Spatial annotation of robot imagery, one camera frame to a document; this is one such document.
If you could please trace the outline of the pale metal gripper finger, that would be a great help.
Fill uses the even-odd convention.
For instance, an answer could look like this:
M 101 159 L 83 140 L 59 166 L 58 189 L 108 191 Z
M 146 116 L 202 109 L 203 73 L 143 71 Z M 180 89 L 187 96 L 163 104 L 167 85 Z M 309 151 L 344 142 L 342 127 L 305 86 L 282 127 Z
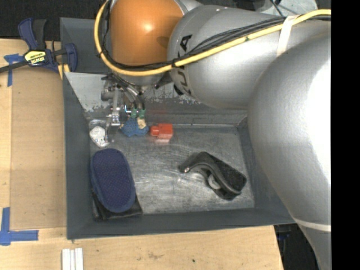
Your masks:
M 117 134 L 120 126 L 121 126 L 120 115 L 119 114 L 112 115 L 112 118 L 111 118 L 111 142 L 114 141 L 115 135 Z
M 112 115 L 109 114 L 106 116 L 106 120 L 105 120 L 105 138 L 104 138 L 105 141 L 109 141 L 111 123 L 112 123 Z

